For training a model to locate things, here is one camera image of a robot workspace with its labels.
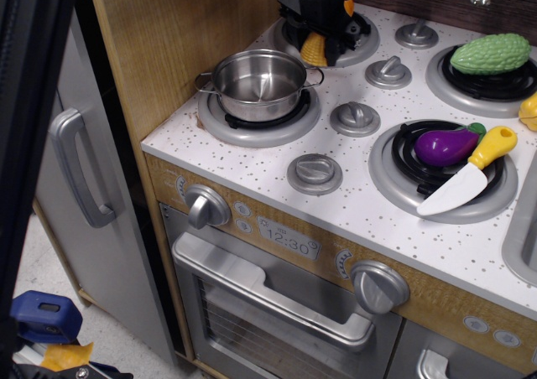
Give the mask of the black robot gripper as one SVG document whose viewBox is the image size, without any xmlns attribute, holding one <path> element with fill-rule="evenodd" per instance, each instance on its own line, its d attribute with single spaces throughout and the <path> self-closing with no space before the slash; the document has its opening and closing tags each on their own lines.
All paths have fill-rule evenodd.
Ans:
<svg viewBox="0 0 537 379">
<path fill-rule="evenodd" d="M 344 0 L 277 0 L 285 40 L 301 51 L 312 32 L 325 37 L 325 59 L 328 66 L 349 66 L 359 62 L 357 49 L 361 34 L 369 35 L 371 28 L 353 14 L 349 17 Z M 342 39 L 354 39 L 344 42 Z"/>
</svg>

